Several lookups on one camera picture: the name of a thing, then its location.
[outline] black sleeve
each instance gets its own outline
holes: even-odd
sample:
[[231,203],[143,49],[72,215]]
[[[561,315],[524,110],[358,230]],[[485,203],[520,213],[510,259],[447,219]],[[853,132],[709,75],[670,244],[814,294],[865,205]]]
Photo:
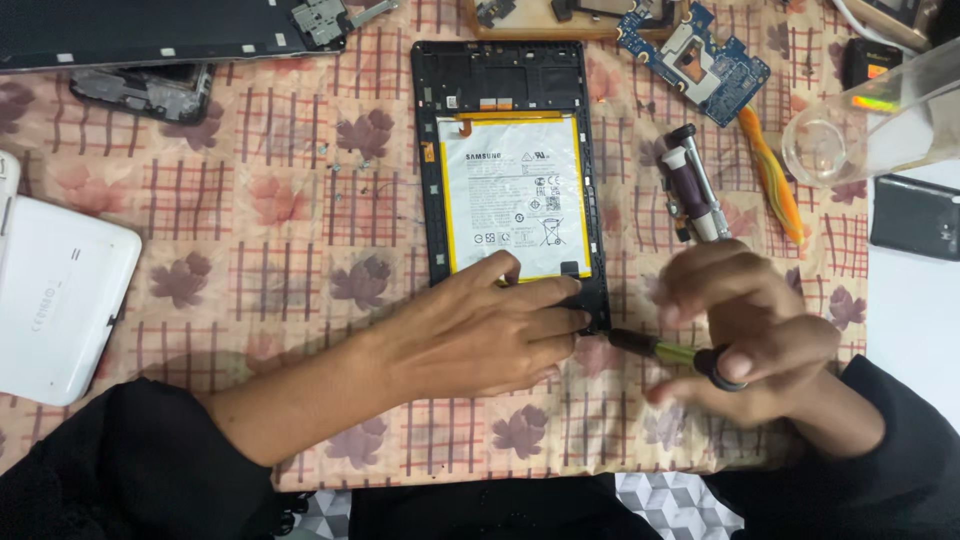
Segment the black sleeve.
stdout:
[[0,536],[256,537],[281,513],[270,471],[189,393],[139,379],[92,400],[0,477]]
[[705,477],[743,516],[734,538],[956,538],[960,536],[960,437],[930,404],[863,356],[840,378],[886,422],[879,446],[826,460],[811,448],[777,471]]

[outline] hand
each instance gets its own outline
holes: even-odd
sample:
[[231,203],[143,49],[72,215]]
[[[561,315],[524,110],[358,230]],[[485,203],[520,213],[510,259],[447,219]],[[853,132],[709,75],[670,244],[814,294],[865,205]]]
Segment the hand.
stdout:
[[552,307],[580,291],[569,277],[516,283],[520,263],[505,251],[428,290],[366,337],[382,354],[378,371],[399,399],[493,396],[559,374],[574,332],[589,314]]
[[647,398],[695,403],[751,427],[806,410],[818,388],[836,380],[824,364],[836,356],[840,332],[821,317],[806,314],[804,300],[770,261],[747,246],[727,240],[698,245],[676,256],[663,270],[654,295],[660,325],[676,329],[706,312],[713,344],[730,344],[717,369],[727,380],[748,382],[725,392],[706,378],[663,382]]

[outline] blue circuit board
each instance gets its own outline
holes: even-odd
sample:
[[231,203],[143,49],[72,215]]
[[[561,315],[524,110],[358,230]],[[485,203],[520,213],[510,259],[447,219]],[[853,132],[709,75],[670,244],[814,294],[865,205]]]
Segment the blue circuit board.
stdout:
[[726,127],[763,84],[770,67],[746,55],[746,46],[731,36],[717,46],[707,26],[713,13],[698,2],[690,4],[686,19],[660,49],[640,37],[637,30],[649,14],[652,0],[639,0],[617,25],[617,42],[672,86],[676,86],[700,111]]

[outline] clear glass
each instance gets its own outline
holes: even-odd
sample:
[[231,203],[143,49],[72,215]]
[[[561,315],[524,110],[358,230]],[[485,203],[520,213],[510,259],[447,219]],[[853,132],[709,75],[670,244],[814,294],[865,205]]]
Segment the clear glass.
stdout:
[[958,89],[960,38],[802,110],[783,161],[801,184],[832,187],[960,158]]

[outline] battery label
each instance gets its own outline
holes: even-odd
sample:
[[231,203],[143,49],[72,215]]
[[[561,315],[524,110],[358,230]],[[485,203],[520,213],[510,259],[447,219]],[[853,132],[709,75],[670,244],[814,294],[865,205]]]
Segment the battery label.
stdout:
[[579,134],[572,116],[438,118],[452,270],[497,250],[519,259],[520,278],[590,276]]

